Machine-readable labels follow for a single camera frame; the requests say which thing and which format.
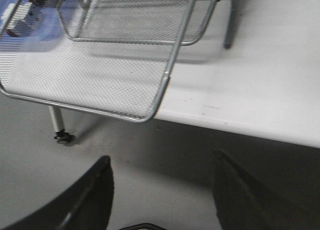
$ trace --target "gray floor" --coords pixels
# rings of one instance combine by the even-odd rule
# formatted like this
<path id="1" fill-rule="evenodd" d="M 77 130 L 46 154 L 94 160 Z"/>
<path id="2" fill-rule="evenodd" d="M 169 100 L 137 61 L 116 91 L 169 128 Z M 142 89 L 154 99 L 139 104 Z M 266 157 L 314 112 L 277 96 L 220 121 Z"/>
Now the gray floor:
<path id="1" fill-rule="evenodd" d="M 101 155 L 109 155 L 115 196 L 108 229 L 150 222 L 168 230 L 219 230 L 212 198 L 213 150 L 230 154 L 293 203 L 320 206 L 320 151 L 152 120 L 130 124 L 63 111 L 77 136 L 54 142 L 48 108 L 0 95 L 0 228 L 52 200 Z"/>

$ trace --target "desk surface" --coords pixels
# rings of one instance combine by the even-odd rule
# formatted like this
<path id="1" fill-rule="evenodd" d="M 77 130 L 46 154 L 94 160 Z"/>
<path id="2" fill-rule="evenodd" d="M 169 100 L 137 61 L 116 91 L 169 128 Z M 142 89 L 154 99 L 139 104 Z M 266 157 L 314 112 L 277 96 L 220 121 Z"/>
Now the desk surface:
<path id="1" fill-rule="evenodd" d="M 319 0 L 243 1 L 231 49 L 226 0 L 182 47 L 156 118 L 320 147 Z"/>

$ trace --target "metal mesh tray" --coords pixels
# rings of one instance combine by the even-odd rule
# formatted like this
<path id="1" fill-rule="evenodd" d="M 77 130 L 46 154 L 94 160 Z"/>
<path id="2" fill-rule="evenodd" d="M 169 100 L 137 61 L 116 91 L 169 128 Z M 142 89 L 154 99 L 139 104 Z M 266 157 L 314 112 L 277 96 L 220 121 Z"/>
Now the metal mesh tray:
<path id="1" fill-rule="evenodd" d="M 159 5 L 152 1 L 152 6 L 148 7 L 159 16 L 157 28 L 167 30 L 163 38 L 159 31 L 149 35 L 144 28 L 138 28 L 138 20 L 127 18 L 125 13 L 128 10 L 115 3 L 112 8 L 108 8 L 115 11 L 112 23 L 125 23 L 133 29 L 137 27 L 137 31 L 130 36 L 134 41 L 106 43 L 72 41 L 61 25 L 57 9 L 52 6 L 33 5 L 27 14 L 28 23 L 21 24 L 21 21 L 26 21 L 21 20 L 21 16 L 26 13 L 28 0 L 20 0 L 0 36 L 2 92 L 12 98 L 133 122 L 150 119 L 155 115 L 163 97 L 196 2 L 174 0 L 174 5 L 167 6 L 168 1 L 163 0 L 165 8 L 161 1 Z M 66 11 L 66 3 L 75 2 L 61 1 L 59 12 L 61 14 L 62 8 L 65 8 L 70 29 L 78 30 L 73 20 L 77 19 L 74 16 L 82 13 L 73 11 L 73 8 Z M 99 10 L 105 12 L 104 8 L 91 9 L 92 13 L 91 10 L 86 13 L 86 20 L 79 33 L 91 34 L 91 25 L 86 24 L 92 19 L 89 15 Z M 145 21 L 145 15 L 148 14 L 141 14 L 141 21 Z M 168 18 L 173 18 L 171 15 L 175 21 L 168 26 Z M 21 24 L 16 37 L 5 32 L 6 29 L 10 30 L 8 28 L 13 23 L 16 26 Z M 112 32 L 110 28 L 109 31 L 101 33 L 110 33 L 111 38 L 121 37 L 121 29 L 118 33 Z M 159 39 L 166 42 L 153 44 L 153 40 Z"/>
<path id="2" fill-rule="evenodd" d="M 60 0 L 57 9 L 70 39 L 99 42 L 175 42 L 186 0 Z M 182 45 L 200 39 L 217 0 L 196 0 Z"/>

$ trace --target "white table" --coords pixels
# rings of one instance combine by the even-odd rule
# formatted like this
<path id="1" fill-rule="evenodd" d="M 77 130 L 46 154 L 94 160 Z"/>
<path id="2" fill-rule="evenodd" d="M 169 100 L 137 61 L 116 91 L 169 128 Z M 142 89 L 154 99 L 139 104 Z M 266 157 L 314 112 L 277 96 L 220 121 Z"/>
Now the white table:
<path id="1" fill-rule="evenodd" d="M 229 4 L 181 49 L 156 118 L 320 147 L 319 0 L 245 0 L 225 50 Z"/>

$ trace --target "wire mesh basket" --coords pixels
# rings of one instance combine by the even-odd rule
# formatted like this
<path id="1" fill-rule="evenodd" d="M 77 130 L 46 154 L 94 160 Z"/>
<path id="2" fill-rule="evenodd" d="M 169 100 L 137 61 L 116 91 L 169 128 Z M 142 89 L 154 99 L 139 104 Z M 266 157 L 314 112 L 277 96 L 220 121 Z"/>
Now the wire mesh basket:
<path id="1" fill-rule="evenodd" d="M 31 20 L 12 37 L 10 28 L 29 2 L 19 0 L 1 31 L 1 90 L 12 98 L 144 122 L 160 105 L 179 47 L 200 38 L 216 1 L 34 4 L 27 11 Z"/>

